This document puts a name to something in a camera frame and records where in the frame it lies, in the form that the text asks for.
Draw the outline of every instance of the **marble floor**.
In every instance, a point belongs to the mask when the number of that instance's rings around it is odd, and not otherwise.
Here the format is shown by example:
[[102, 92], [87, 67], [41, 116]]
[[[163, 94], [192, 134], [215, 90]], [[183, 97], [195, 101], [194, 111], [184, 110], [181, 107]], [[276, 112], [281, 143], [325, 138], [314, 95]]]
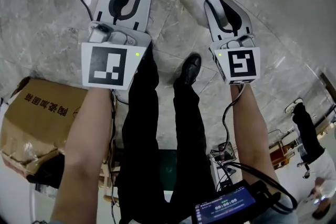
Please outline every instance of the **marble floor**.
[[[253, 83], [253, 90], [268, 130], [292, 128], [284, 109], [297, 97], [304, 99], [317, 120], [332, 104], [316, 73], [325, 68], [336, 72], [335, 0], [236, 1], [250, 15], [261, 48], [261, 79]], [[92, 0], [91, 10], [96, 3]], [[8, 98], [27, 75], [81, 87], [80, 43], [88, 37], [88, 23], [79, 0], [0, 0], [0, 96]], [[172, 82], [192, 51], [203, 57], [194, 89], [200, 96], [208, 148], [223, 142], [222, 115], [230, 94], [207, 50], [209, 31], [179, 0], [153, 0], [148, 32], [160, 73], [159, 147], [176, 148]], [[120, 95], [127, 98], [125, 92]], [[127, 109], [123, 104], [118, 107], [119, 141]], [[233, 137], [231, 113], [227, 124]], [[145, 126], [140, 132], [145, 133]], [[270, 143], [280, 135], [269, 134]]]

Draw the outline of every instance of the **digital display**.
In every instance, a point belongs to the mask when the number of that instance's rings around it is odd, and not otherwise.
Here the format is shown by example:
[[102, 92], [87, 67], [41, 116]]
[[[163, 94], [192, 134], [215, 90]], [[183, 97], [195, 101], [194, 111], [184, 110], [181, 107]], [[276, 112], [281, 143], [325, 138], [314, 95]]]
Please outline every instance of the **digital display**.
[[246, 209], [256, 201], [245, 187], [195, 206], [198, 224], [208, 224]]

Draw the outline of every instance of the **white wall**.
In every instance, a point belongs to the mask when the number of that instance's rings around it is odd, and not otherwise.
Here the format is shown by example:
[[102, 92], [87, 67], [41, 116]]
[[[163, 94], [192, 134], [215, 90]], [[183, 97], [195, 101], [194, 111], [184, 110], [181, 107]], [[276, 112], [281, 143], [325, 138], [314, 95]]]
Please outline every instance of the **white wall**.
[[336, 164], [336, 129], [330, 130], [324, 137], [320, 139], [320, 144], [322, 147], [326, 148], [332, 157], [334, 163]]
[[[296, 165], [301, 162], [300, 154], [296, 151], [294, 157], [290, 159], [290, 162], [285, 167], [276, 170], [276, 174], [281, 185], [289, 191], [295, 199], [300, 202], [303, 199], [307, 198], [310, 191], [314, 187], [314, 178], [311, 176], [308, 179], [302, 178], [306, 172], [305, 167], [297, 168]], [[315, 210], [315, 207], [311, 204], [306, 204], [301, 202], [296, 211], [299, 217], [299, 223], [301, 224], [326, 224], [336, 212], [336, 196], [333, 198], [332, 207], [329, 213], [322, 220], [315, 220], [312, 218], [312, 213]]]

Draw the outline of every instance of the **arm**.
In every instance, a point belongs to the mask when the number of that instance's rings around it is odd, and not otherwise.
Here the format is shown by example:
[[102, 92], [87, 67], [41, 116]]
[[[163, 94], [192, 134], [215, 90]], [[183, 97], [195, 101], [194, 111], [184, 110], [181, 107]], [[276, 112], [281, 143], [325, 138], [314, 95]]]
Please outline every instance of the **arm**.
[[110, 90], [91, 88], [71, 127], [52, 220], [96, 223], [98, 180], [110, 137]]
[[336, 191], [336, 180], [318, 177], [315, 181], [314, 189], [316, 193], [320, 195], [321, 199], [332, 198]]
[[321, 186], [324, 183], [324, 179], [321, 177], [317, 177], [315, 179], [315, 187], [314, 189], [311, 190], [310, 195], [314, 195], [316, 198], [321, 198], [322, 194], [321, 194]]
[[[238, 88], [231, 86], [232, 100], [236, 99], [238, 93]], [[269, 154], [266, 123], [249, 84], [233, 106], [233, 119], [239, 161], [278, 181]], [[244, 171], [243, 179], [249, 184], [259, 180]]]

